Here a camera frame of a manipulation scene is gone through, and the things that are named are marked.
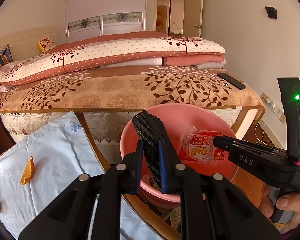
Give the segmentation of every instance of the wall outlet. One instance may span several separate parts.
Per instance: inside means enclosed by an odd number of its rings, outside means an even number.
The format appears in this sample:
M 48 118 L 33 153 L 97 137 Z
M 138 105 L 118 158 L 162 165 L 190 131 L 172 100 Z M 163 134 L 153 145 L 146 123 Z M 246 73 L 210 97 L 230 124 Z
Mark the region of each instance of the wall outlet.
M 268 97 L 265 93 L 262 93 L 260 98 L 265 103 L 265 105 L 269 107 L 272 112 L 274 112 L 274 114 L 282 123 L 286 122 L 286 117 L 283 113 L 283 110 L 280 109 L 280 107 L 270 97 Z
M 261 100 L 262 100 L 262 102 L 264 102 L 264 101 L 266 101 L 266 98 L 267 98 L 268 96 L 265 94 L 265 93 L 262 93 L 262 95 L 261 95 Z

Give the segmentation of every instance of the human hand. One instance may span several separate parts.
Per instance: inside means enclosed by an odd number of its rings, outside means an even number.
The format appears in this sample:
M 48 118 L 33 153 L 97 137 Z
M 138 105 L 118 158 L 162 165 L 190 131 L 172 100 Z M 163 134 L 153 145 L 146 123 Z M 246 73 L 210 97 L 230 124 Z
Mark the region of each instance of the human hand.
M 262 188 L 262 199 L 259 210 L 271 221 L 270 217 L 274 212 L 273 203 L 269 198 L 270 186 L 265 184 Z M 280 197 L 276 207 L 284 211 L 294 211 L 294 214 L 283 230 L 283 234 L 295 229 L 300 223 L 300 192 L 289 193 Z

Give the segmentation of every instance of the yellow pillow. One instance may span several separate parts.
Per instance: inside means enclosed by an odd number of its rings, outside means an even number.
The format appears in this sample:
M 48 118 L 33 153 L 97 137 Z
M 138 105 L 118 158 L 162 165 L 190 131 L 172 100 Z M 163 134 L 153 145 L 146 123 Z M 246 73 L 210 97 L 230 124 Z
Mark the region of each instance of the yellow pillow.
M 41 52 L 44 53 L 44 52 L 48 51 L 49 49 L 52 49 L 56 45 L 54 44 L 52 38 L 45 38 L 41 41 L 38 41 L 37 46 L 38 46 L 39 50 L 41 50 Z

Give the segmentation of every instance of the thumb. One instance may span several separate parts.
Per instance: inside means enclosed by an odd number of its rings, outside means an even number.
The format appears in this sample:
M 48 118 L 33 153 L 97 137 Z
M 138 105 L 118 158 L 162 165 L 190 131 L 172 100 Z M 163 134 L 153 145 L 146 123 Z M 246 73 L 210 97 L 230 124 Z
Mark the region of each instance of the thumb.
M 294 211 L 293 217 L 284 229 L 284 233 L 296 228 L 300 223 L 300 192 L 282 196 L 276 202 L 276 207 L 284 211 Z

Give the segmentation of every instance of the handle grip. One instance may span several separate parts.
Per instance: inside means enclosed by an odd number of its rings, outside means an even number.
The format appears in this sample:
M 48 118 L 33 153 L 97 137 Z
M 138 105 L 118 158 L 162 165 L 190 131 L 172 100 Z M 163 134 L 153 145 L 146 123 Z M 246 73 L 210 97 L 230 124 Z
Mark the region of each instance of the handle grip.
M 271 187 L 269 198 L 271 199 L 271 201 L 273 202 L 273 205 L 274 205 L 274 212 L 273 212 L 273 215 L 271 216 L 271 220 L 272 220 L 273 223 L 284 224 L 284 223 L 287 223 L 291 220 L 294 212 L 293 211 L 284 211 L 284 210 L 278 209 L 275 206 L 275 203 L 283 195 L 286 195 L 288 193 L 292 193 L 292 192 L 295 192 L 295 191 L 296 190 L 294 190 L 292 188 Z

